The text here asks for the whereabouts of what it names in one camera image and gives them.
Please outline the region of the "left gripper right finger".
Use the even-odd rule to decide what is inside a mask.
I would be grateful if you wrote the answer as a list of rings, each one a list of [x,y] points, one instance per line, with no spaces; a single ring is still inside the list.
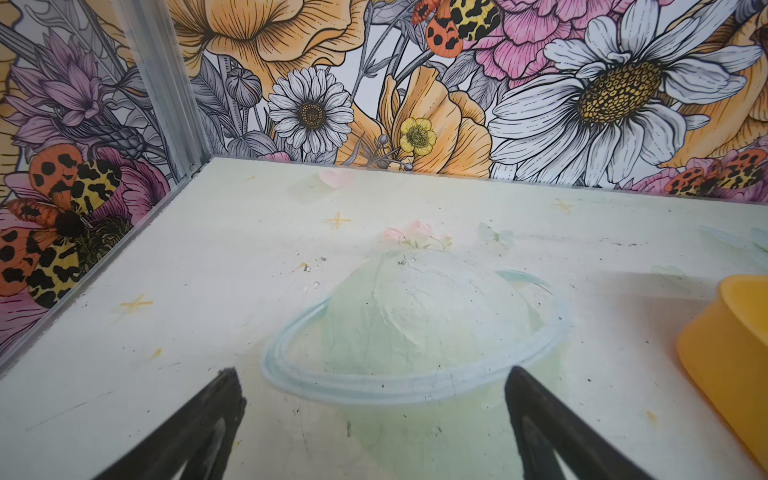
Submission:
[[[563,479],[561,463],[579,479],[652,479],[524,368],[504,392],[525,479]]]

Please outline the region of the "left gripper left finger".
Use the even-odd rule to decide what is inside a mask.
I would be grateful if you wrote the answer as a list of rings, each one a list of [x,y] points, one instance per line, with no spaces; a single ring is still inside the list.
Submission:
[[[225,368],[99,479],[221,479],[247,400]]]

